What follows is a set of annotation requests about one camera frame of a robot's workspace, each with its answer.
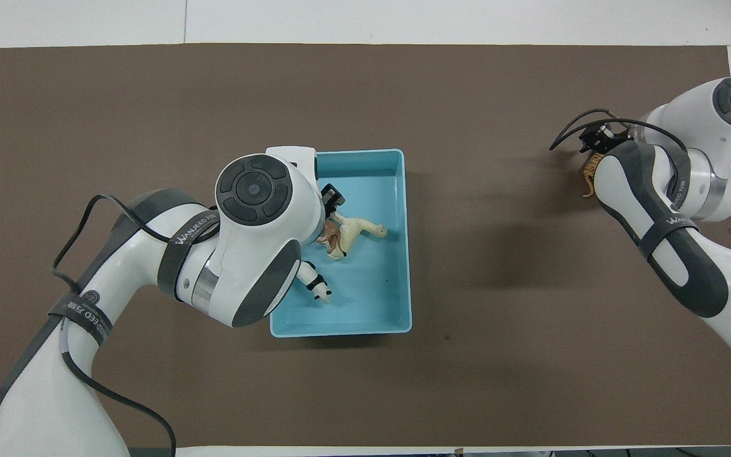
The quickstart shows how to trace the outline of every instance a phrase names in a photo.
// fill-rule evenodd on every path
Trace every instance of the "wire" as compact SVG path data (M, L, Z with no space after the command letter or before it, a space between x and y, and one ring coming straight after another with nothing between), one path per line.
M680 447L677 447L676 448L676 451L679 451L679 452L681 452L681 454L684 454L684 455L690 455L690 457L701 457L698 454L693 454L692 452L687 452L687 451L685 451L684 449L682 449Z
M136 410L142 411L145 414L148 414L151 416L154 420L157 420L157 422L162 425L163 428L165 428L166 433L168 433L168 439L171 440L171 457L175 457L176 455L176 437L174 435L174 429L171 428L170 423L168 423L167 420L165 420L160 414L157 414L157 411L154 411L153 409L147 407L146 405L143 405L141 403L135 402L133 399L127 399L127 397L122 396L121 394L118 394L117 392L114 392L108 387L105 387L105 385L102 385L89 377L86 373L84 373L83 370L81 370L78 365L76 365L75 361L73 361L72 356L69 353L69 325L67 325L67 321L69 319L64 318L61 321L61 356L63 357L64 364L67 365L67 368L69 371L72 372L73 375L75 375L76 378L81 380L85 385L89 385L89 387L94 388L94 390L100 392L101 394L104 394L107 397L110 397L110 399L113 399L117 402L121 402L122 404L132 407Z
M687 153L687 147L684 145L682 140L678 139L678 136L673 135L672 133L668 132L664 128L658 127L657 125L648 124L647 122L643 122L643 121L636 121L636 119L626 119L624 117L600 119L599 121L588 122L587 124L580 125L580 127L572 128L568 133L564 133L560 136L557 136L555 141L553 143L551 143L549 150L554 150L554 148L556 148L557 145L560 145L560 143L564 142L566 140L566 138L574 135L574 133L577 133L580 130L583 130L583 128L595 127L597 125L607 124L609 122L627 122L629 124L641 125L642 127L647 127L647 128L650 128L651 130L656 130L656 132L659 132L662 135L666 136L667 138L670 138L671 140L673 140L673 142L675 142L676 144L679 145L679 147L682 148L682 151Z
M75 232L72 234L72 237L67 240L67 243L64 245L63 249L61 249L60 252L58 252L58 256L55 257L55 261L53 261L52 267L50 267L50 272L53 273L56 277L61 278L64 282L67 283L69 286L70 292L75 293L76 295L81 294L81 285L78 284L77 281L73 280L73 278L70 278L68 275L64 274L63 272L58 271L58 264L61 263L64 256L69 252L69 249L72 248L72 245L75 244L75 241L78 240L78 237L81 236L81 232L84 231L84 227L86 227L86 223L89 222L89 216L92 214L92 210L97 202L99 200L109 200L110 202L114 203L120 208L120 211L125 215L125 217L128 218L128 220L131 221L131 223L134 223L134 225L137 226L140 230L145 232L146 234L150 235L156 240L159 240L160 242L168 243L171 242L170 237L166 237L164 235L160 235L158 232L153 231L151 228L148 227L148 225L143 222L143 220L140 219L140 217L135 214L134 211L131 211L130 208L128 208L124 203L122 203L120 200L118 200L116 197L110 194L98 194L92 197L92 199L89 200L89 203L86 205L86 209L84 210L84 214L81 217L81 222L78 223L78 227L76 228ZM216 210L216 206L212 206L210 208L211 210ZM205 240L211 238L216 234L217 230L212 229L205 234L201 234L201 236L197 237L196 240L194 240L194 244L204 242ZM78 365L76 365L75 361L73 361L72 356L69 353L69 325L67 324L68 319L64 318L61 320L61 338L60 338L60 346L61 346L61 356L63 358L64 364L67 365L67 368L69 371L78 378L79 381L83 382L85 385L89 385L89 387L94 388L94 390L100 392L101 394L104 394L107 397L110 397L110 399L113 399L114 401L121 402L122 404L132 407L136 410L141 411L142 413L148 414L151 416L154 420L160 423L163 428L165 428L166 433L168 433L168 439L171 440L171 457L174 457L176 455L176 437L174 435L174 429L171 428L170 423L166 421L160 414L157 414L157 411L154 411L153 409L146 407L146 405L143 405L141 403L135 402L134 400L128 399L127 397L122 396L121 394L118 394L117 392L114 392L110 388L105 387L105 385L102 385L92 379L89 375L84 373L84 371L81 370Z
M580 113L577 115L577 117L575 117L574 119L571 119L571 122L566 124L566 127L563 127L563 130L560 130L560 133L557 134L557 138L560 138L560 136L563 135L563 133L565 133L565 131L568 130L569 127L574 125L575 122L580 121L580 119L588 116L589 114L594 114L594 113L606 113L607 115L611 116L612 118L619 118L619 116L615 115L611 110L609 110L607 108L594 108L591 110L587 110L587 112ZM622 122L619 122L619 124L622 125L622 127L630 128L630 125L628 125L628 124L624 124Z
M78 295L81 294L81 285L78 284L77 281L73 280L73 278L70 278L68 275L64 274L63 272L58 271L58 264L61 263L64 256L67 255L67 252L69 252L69 249L72 248L72 245L75 244L75 241L78 240L78 237L81 236L81 232L84 231L84 227L86 226L86 223L89 222L89 215L92 214L92 210L95 206L95 203L97 203L99 200L108 200L115 205L117 205L120 208L120 211L128 218L128 220L131 220L131 222L134 223L134 225L137 226L140 230L143 232L146 232L146 234L150 235L156 240L159 240L164 243L170 242L171 238L166 237L164 235L160 235L157 232L154 232L151 228L148 227L148 225L143 222L143 220L140 219L137 214L135 214L134 211L131 211L131 208L127 208L124 203L122 203L120 200L117 199L117 197L114 197L114 195L110 194L98 194L92 197L91 200L89 200L89 203L86 205L86 209L84 210L84 214L81 217L81 222L78 223L78 227L76 228L75 232L72 234L72 237L67 240L67 243L64 245L63 249L61 249L61 252L58 252L58 256L55 257L55 261L53 261L52 266L50 267L49 271L53 273L56 277L61 278L64 282L67 283L67 286L69 286L70 292L77 293ZM211 210L215 210L216 206L211 206ZM208 232L205 232L205 234L202 234L200 237L198 237L196 240L194 240L194 244L204 242L205 240L211 238L216 234L215 229L209 230Z

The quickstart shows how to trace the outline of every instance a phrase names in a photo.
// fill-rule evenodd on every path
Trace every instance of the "brown paper sheet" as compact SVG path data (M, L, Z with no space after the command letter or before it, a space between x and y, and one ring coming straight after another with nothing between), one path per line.
M400 148L414 329L278 340L137 293L94 376L181 446L731 444L731 350L581 199L576 113L642 116L723 47L185 44L0 50L0 382L64 290L89 197L178 187L269 145ZM64 269L116 217L101 208ZM731 247L731 219L703 232ZM130 446L157 423L105 402Z

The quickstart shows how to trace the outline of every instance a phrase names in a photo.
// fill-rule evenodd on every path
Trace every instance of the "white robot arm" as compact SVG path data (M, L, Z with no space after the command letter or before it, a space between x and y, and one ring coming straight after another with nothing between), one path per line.
M731 249L703 237L693 222L731 215L731 78L683 93L647 122L678 138L645 125L617 136L597 125L595 138L620 143L609 152L586 144L607 153L594 177L598 200L673 296L731 347Z
M315 160L313 148L277 147L231 162L215 185L216 211L179 190L135 200L82 277L65 279L72 292L0 388L0 455L128 456L82 381L111 324L149 284L231 327L272 312L325 219Z

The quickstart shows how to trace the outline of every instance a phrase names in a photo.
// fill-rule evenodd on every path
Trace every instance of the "blue tray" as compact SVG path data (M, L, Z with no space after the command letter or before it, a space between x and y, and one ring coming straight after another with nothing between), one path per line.
M331 302L315 300L296 279L270 314L270 332L278 338L408 332L411 289L402 151L319 152L317 185L327 183L346 199L340 214L382 223L388 237L363 232L342 260L329 258L319 243L305 246L303 258L326 278Z

